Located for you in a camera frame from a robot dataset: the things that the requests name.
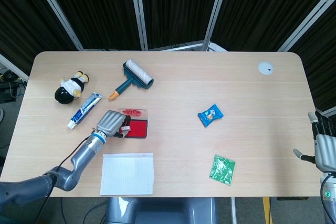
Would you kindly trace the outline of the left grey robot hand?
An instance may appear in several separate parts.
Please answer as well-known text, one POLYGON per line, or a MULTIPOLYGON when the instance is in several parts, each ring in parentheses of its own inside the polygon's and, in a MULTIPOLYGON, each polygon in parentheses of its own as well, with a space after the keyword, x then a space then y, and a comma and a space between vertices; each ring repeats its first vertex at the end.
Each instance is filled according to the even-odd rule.
POLYGON ((106 137, 123 138, 131 131, 131 117, 117 111, 109 110, 97 124, 97 132, 106 137))

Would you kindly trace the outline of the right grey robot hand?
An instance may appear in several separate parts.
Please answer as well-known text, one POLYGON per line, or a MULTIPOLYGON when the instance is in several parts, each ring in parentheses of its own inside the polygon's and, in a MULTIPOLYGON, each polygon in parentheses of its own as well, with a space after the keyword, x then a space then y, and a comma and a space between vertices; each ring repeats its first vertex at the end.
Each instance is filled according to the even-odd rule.
POLYGON ((316 165, 323 173, 335 173, 335 125, 318 111, 309 112, 312 127, 314 155, 302 154, 298 149, 293 153, 300 159, 316 165))

